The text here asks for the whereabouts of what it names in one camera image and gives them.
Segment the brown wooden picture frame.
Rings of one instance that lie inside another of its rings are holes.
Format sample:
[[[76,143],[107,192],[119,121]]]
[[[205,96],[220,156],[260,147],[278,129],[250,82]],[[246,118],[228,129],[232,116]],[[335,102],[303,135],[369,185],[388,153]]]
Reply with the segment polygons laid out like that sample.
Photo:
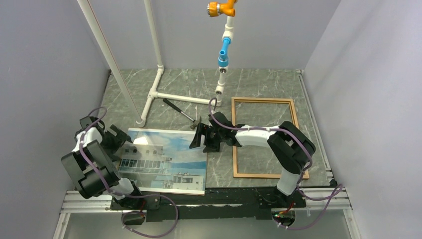
[[[299,128],[299,121],[295,110],[293,99],[282,99],[282,98],[253,98],[253,97],[231,97],[231,119],[232,123],[235,123],[235,104],[236,103],[262,103],[262,104],[287,104],[289,106],[291,118],[293,124]],[[238,172],[238,160],[237,160],[237,148],[232,147],[232,159],[233,159],[233,177],[234,178],[252,178],[252,179],[278,179],[278,174],[253,174],[253,173],[239,173]]]

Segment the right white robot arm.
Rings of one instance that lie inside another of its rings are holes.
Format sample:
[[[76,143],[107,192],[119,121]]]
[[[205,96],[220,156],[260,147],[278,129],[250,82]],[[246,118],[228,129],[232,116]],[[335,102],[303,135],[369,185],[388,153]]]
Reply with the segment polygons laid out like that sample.
[[[204,146],[203,152],[218,152],[221,143],[228,146],[259,146],[272,150],[282,166],[274,200],[285,207],[293,201],[305,171],[312,165],[315,145],[292,122],[279,126],[233,125],[221,112],[209,114],[209,124],[198,124],[190,149]]]

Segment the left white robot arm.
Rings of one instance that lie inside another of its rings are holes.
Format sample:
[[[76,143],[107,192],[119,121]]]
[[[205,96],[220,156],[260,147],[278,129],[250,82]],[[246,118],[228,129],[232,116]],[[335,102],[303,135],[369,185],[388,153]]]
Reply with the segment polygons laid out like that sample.
[[[134,181],[120,176],[115,166],[120,160],[116,153],[132,141],[130,136],[115,125],[106,129],[104,122],[93,116],[80,119],[80,125],[76,146],[61,158],[76,190],[85,199],[109,194],[130,209],[139,208],[143,195]]]

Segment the building photo print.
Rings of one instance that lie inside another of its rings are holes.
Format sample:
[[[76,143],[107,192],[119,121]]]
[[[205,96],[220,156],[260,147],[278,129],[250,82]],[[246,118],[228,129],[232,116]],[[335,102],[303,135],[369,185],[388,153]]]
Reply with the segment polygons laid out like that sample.
[[[203,196],[208,154],[190,149],[193,131],[129,128],[118,171],[146,192]]]

